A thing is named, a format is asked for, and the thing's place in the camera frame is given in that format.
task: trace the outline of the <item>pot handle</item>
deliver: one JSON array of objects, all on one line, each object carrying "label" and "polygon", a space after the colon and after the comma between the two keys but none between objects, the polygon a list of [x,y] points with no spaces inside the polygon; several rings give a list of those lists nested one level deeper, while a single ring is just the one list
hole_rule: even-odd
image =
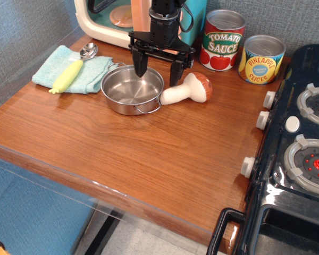
[{"label": "pot handle", "polygon": [[107,67],[107,70],[110,71],[110,67],[111,67],[111,66],[120,65],[120,64],[126,65],[126,64],[124,64],[123,62],[113,63],[113,64],[111,64],[111,65],[109,65],[109,66]]},{"label": "pot handle", "polygon": [[246,220],[246,215],[232,208],[224,208],[219,216],[212,239],[209,243],[207,255],[216,255],[228,222],[236,222],[240,224],[240,232]]},{"label": "pot handle", "polygon": [[139,111],[140,113],[143,113],[143,114],[147,114],[147,113],[154,113],[155,111],[159,110],[160,107],[162,106],[161,102],[156,98],[156,103],[158,103],[158,107],[154,110],[151,110],[150,112],[143,112],[142,110],[138,109],[136,106],[134,106],[134,108],[136,108],[137,111]]}]

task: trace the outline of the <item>blue towel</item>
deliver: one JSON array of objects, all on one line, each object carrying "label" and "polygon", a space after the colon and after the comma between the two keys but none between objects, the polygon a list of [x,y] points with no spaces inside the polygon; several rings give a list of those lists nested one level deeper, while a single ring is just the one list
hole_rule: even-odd
[{"label": "blue towel", "polygon": [[[48,57],[38,72],[33,75],[32,81],[52,88],[53,83],[62,72],[79,59],[79,52],[73,52],[66,46],[61,45]],[[79,94],[97,93],[100,90],[100,81],[108,72],[107,68],[111,64],[113,64],[111,57],[96,56],[84,61],[78,76],[65,92]]]}]

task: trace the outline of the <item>gray burner ring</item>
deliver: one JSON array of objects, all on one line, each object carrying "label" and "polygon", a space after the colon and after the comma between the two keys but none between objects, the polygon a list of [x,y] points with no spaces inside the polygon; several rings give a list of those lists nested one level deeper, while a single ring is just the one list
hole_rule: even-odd
[{"label": "gray burner ring", "polygon": [[289,178],[294,180],[298,185],[308,191],[319,194],[319,184],[316,184],[305,178],[303,171],[295,164],[295,154],[300,150],[309,147],[319,148],[319,139],[305,139],[304,135],[296,136],[295,142],[292,143],[283,155],[283,162]]},{"label": "gray burner ring", "polygon": [[319,116],[315,115],[314,111],[306,105],[307,98],[314,97],[316,95],[319,95],[319,88],[315,88],[313,83],[308,84],[305,91],[299,95],[297,99],[297,106],[303,117],[319,124]]}]

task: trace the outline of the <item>toy stove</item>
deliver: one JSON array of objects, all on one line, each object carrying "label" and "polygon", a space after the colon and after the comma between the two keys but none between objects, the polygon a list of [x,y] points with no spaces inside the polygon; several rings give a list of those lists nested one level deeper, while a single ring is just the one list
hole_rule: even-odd
[{"label": "toy stove", "polygon": [[250,178],[246,211],[221,212],[207,254],[231,221],[240,225],[232,254],[319,254],[319,45],[296,51],[264,106],[258,156],[241,169]]}]

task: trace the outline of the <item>toy mushroom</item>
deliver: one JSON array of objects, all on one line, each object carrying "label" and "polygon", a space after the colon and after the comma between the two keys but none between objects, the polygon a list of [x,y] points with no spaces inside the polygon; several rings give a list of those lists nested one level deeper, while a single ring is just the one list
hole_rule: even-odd
[{"label": "toy mushroom", "polygon": [[183,84],[164,90],[160,101],[162,105],[169,105],[189,97],[196,102],[204,103],[210,99],[212,93],[210,80],[201,73],[191,72],[185,77]]}]

